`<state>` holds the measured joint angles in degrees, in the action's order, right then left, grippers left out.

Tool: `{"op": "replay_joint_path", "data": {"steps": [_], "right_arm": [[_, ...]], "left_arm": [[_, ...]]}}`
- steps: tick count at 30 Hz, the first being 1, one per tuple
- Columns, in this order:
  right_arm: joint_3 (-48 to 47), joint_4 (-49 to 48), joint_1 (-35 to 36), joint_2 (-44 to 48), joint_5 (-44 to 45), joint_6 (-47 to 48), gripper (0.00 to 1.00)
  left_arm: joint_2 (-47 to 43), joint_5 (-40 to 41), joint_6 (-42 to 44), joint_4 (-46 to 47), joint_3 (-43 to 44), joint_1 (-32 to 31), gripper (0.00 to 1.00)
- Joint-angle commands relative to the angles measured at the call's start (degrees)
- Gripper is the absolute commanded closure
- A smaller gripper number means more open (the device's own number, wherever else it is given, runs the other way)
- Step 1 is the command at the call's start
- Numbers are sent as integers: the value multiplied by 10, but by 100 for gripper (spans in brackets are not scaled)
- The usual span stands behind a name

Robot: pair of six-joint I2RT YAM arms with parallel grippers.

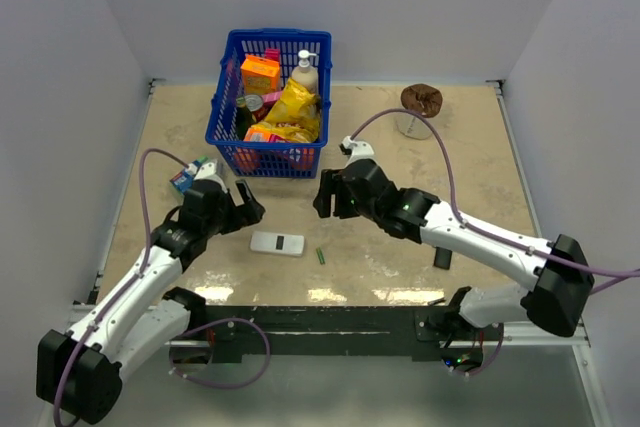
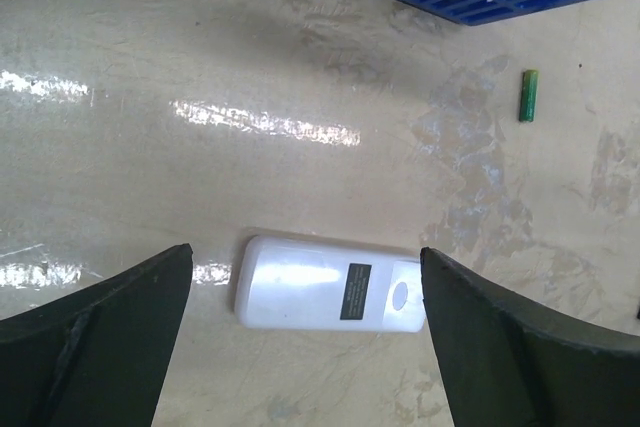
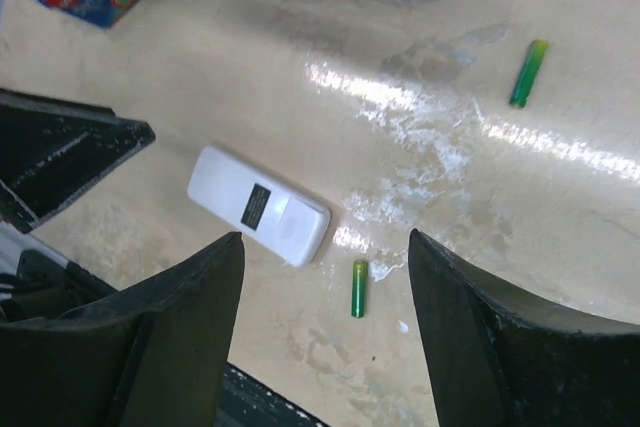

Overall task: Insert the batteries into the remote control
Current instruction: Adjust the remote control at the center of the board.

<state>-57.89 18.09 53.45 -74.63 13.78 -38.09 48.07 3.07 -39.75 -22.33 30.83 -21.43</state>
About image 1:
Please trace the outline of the white remote control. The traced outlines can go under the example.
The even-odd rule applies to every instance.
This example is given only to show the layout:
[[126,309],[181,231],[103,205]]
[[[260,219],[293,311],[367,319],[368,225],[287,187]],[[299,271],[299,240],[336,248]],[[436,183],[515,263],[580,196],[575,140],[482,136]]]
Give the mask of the white remote control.
[[300,257],[304,253],[305,238],[302,235],[256,231],[252,234],[249,249],[263,254]]

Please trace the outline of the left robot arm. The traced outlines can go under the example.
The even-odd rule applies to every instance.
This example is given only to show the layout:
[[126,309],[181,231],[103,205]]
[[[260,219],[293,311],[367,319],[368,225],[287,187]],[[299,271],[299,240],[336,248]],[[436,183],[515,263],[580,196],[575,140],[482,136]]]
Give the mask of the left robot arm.
[[66,332],[51,330],[40,340],[36,394],[53,405],[55,425],[63,412],[74,422],[100,422],[132,374],[166,342],[205,332],[204,299],[171,285],[211,237],[261,221],[265,209],[247,183],[236,187],[241,204],[217,176],[195,181],[112,291]]

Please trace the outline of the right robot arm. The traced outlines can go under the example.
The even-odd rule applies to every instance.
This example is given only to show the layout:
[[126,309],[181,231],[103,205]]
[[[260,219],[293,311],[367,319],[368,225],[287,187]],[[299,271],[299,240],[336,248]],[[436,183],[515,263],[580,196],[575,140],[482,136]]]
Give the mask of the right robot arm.
[[416,188],[398,188],[372,159],[325,169],[313,207],[322,218],[363,217],[393,238],[443,248],[511,279],[494,290],[461,288],[445,316],[448,333],[469,339],[493,323],[529,320],[571,337],[594,286],[578,241],[522,236],[476,219],[459,220],[452,206]]

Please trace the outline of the green battery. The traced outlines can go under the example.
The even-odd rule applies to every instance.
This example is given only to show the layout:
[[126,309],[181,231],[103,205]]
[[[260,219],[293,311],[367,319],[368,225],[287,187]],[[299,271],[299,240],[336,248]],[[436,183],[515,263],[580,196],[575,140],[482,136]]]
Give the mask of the green battery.
[[325,256],[320,247],[316,248],[316,255],[318,257],[319,263],[321,265],[325,265],[326,264]]

